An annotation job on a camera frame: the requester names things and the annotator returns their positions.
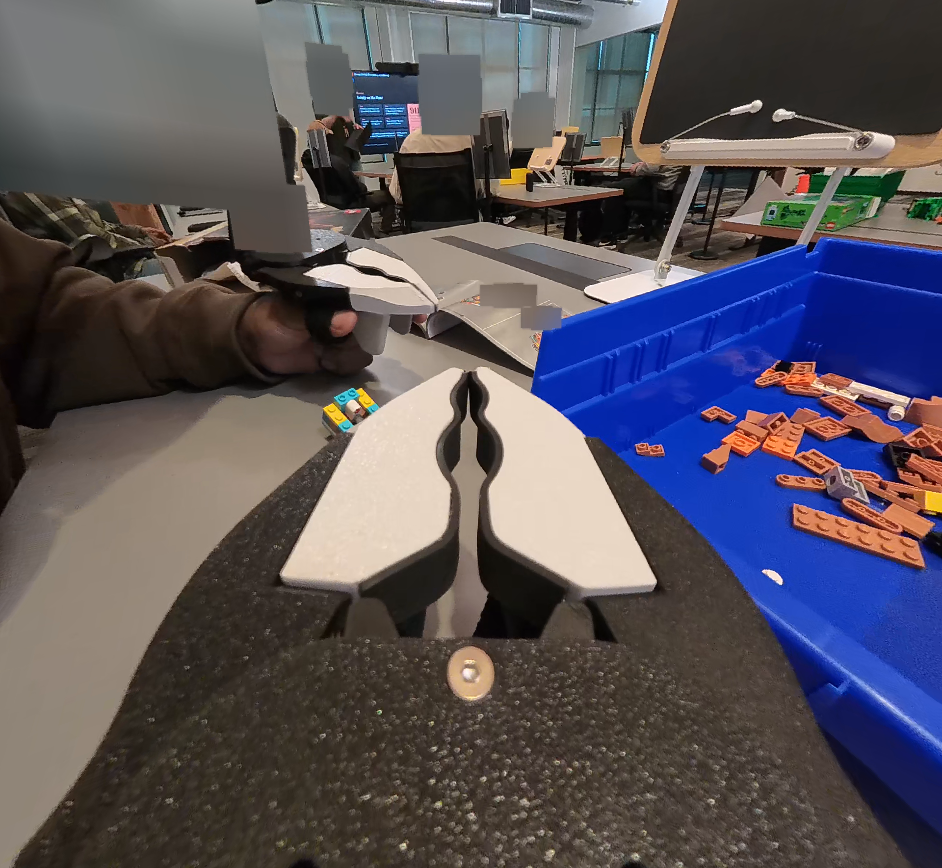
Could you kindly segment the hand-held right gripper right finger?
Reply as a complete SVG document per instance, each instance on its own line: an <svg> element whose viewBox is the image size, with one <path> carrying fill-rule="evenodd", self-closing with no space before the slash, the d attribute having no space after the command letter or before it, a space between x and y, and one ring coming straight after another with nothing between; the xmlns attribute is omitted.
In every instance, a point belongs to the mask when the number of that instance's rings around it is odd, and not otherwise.
<svg viewBox="0 0 942 868"><path fill-rule="evenodd" d="M512 626L539 633L560 603L652 593L642 546L582 432L488 368L469 377L484 473L477 568Z"/></svg>

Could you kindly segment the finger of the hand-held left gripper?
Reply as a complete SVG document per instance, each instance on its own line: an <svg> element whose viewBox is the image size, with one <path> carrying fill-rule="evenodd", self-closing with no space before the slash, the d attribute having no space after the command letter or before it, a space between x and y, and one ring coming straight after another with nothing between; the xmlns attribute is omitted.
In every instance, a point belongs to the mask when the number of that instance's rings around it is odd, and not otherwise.
<svg viewBox="0 0 942 868"><path fill-rule="evenodd" d="M368 267L349 264L315 266L303 271L310 309L334 314L354 311L380 316L429 315L438 309L434 293L415 283Z"/></svg>
<svg viewBox="0 0 942 868"><path fill-rule="evenodd" d="M347 252L347 265L361 273L372 270L386 278L411 285L421 292L432 307L439 304L434 290L406 261L386 251L385 248L360 247Z"/></svg>

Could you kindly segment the small colourful toy brick build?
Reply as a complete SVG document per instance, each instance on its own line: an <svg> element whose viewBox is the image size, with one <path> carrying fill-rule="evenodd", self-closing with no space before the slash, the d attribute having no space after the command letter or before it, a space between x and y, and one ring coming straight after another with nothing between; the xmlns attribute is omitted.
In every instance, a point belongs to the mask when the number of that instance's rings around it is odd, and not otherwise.
<svg viewBox="0 0 942 868"><path fill-rule="evenodd" d="M348 389L323 406L322 425L332 436L347 434L376 414L379 408L364 389Z"/></svg>

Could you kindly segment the blue plastic bin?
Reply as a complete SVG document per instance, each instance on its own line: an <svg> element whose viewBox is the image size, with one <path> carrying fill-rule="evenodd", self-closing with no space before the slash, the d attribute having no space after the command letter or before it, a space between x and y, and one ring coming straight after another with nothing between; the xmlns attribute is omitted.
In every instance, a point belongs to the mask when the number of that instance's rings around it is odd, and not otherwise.
<svg viewBox="0 0 942 868"><path fill-rule="evenodd" d="M826 239L567 320L533 390L675 507L760 606L842 763L919 865L940 861L941 568L904 567L794 529L763 452L702 456L736 415L804 401L754 380L776 361L940 396L940 253ZM761 571L784 578L777 585Z"/></svg>

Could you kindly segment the pile of brown toy bricks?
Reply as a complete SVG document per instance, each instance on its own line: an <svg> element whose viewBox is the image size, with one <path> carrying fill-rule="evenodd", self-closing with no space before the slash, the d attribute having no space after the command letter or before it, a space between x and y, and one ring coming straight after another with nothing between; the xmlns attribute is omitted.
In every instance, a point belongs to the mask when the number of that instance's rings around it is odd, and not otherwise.
<svg viewBox="0 0 942 868"><path fill-rule="evenodd" d="M701 458L708 473L763 452L795 468L776 474L774 485L818 498L791 505L794 529L919 570L925 552L940 555L939 396L889 391L814 361L779 361L754 385L804 403L740 415L717 404L702 409L702 421L725 429Z"/></svg>

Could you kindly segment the person's left forearm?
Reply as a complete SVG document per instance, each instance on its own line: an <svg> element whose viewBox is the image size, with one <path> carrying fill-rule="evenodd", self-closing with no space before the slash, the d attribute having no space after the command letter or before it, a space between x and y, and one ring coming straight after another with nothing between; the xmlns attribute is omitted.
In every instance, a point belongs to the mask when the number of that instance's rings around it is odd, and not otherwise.
<svg viewBox="0 0 942 868"><path fill-rule="evenodd" d="M1 228L1 505L26 470L18 427L65 410L277 376L253 362L239 323L259 299L214 283L162 292L112 282L62 243Z"/></svg>

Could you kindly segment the grey desk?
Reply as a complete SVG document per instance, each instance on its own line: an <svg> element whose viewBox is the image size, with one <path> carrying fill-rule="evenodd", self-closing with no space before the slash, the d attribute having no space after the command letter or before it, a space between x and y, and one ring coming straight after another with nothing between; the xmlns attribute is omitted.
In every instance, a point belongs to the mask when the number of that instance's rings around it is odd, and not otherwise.
<svg viewBox="0 0 942 868"><path fill-rule="evenodd" d="M275 585L339 450L313 407L181 394L64 415L2 527L2 866L655 866L612 642L333 637Z"/></svg>

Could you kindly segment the person's left hand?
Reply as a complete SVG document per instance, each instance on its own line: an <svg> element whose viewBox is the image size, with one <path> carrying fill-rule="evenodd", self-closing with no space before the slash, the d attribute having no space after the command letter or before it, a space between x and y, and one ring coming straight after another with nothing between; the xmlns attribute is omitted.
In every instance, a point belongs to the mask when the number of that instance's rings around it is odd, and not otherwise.
<svg viewBox="0 0 942 868"><path fill-rule="evenodd" d="M333 313L327 326L331 340L324 343L310 334L300 306L266 293L242 315L238 337L253 365L273 376L320 371L347 376L367 368L374 359L354 336L357 321L353 311Z"/></svg>

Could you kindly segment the black mesh office chair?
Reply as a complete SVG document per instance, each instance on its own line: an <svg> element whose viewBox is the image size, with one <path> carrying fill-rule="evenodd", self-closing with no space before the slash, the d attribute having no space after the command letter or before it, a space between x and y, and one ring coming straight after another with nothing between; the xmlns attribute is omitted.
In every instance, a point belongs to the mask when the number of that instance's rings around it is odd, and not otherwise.
<svg viewBox="0 0 942 868"><path fill-rule="evenodd" d="M407 234L493 220L489 188L484 197L477 195L471 147L448 153L396 153L394 173Z"/></svg>

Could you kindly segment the open grey instruction booklet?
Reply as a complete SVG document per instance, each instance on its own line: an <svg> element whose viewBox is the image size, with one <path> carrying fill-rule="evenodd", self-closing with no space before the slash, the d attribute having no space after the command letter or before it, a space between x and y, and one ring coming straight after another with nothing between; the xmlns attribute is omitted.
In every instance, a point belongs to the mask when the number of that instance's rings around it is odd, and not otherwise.
<svg viewBox="0 0 942 868"><path fill-rule="evenodd" d="M471 281L444 291L418 329L426 339L463 324L518 364L535 370L543 335L574 313L544 297L536 284Z"/></svg>

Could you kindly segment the computer monitor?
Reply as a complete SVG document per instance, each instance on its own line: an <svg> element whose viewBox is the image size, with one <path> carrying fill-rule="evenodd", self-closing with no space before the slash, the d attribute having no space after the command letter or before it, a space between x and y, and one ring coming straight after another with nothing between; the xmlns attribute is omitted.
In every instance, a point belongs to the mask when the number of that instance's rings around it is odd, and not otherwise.
<svg viewBox="0 0 942 868"><path fill-rule="evenodd" d="M488 110L480 119L482 164L489 180L511 176L510 119L504 109Z"/></svg>

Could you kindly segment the wooden office table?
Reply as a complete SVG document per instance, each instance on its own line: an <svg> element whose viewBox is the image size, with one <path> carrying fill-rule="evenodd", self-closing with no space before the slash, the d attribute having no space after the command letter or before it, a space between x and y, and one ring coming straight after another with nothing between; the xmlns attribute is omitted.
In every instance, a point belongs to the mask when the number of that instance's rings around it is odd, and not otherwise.
<svg viewBox="0 0 942 868"><path fill-rule="evenodd" d="M763 225L760 220L759 213L752 213L722 219L718 225L724 230L759 237L798 240L802 234L800 228ZM865 219L858 224L831 232L820 229L813 234L812 240L817 241L823 237L858 239L936 250L941 248L940 224L909 219L905 216L904 208L892 205L884 208L880 216Z"/></svg>
<svg viewBox="0 0 942 868"><path fill-rule="evenodd" d="M579 242L578 213L586 207L600 207L603 202L622 194L622 190L613 188L541 183L534 185L532 191L521 185L501 186L492 194L492 200L507 207L543 213L562 209L565 213L564 240Z"/></svg>

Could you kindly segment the wooden laptop stand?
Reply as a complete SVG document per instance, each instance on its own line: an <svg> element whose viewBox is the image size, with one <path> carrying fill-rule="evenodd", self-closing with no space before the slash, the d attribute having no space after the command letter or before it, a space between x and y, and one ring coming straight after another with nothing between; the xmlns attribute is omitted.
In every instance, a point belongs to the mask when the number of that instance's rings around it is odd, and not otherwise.
<svg viewBox="0 0 942 868"><path fill-rule="evenodd" d="M527 168L540 183L558 184L555 170L566 146L566 136L556 135L548 147L534 148L527 163Z"/></svg>

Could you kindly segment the green open box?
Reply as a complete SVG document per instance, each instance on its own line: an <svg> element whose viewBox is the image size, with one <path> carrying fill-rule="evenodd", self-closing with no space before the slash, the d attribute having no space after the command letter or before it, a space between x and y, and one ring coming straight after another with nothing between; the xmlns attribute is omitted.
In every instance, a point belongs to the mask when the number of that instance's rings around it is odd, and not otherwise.
<svg viewBox="0 0 942 868"><path fill-rule="evenodd" d="M820 193L835 171L828 168L819 173L800 175L794 193ZM861 168L841 180L835 196L879 197L884 204L898 192L904 175L904 169Z"/></svg>

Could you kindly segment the dark wall screen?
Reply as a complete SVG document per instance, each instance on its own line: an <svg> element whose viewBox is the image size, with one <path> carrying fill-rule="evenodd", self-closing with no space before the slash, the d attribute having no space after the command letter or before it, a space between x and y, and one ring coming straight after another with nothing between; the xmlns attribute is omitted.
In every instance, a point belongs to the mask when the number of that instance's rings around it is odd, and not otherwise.
<svg viewBox="0 0 942 868"><path fill-rule="evenodd" d="M369 134L360 153L389 155L398 152L421 129L418 76L353 71L355 122Z"/></svg>

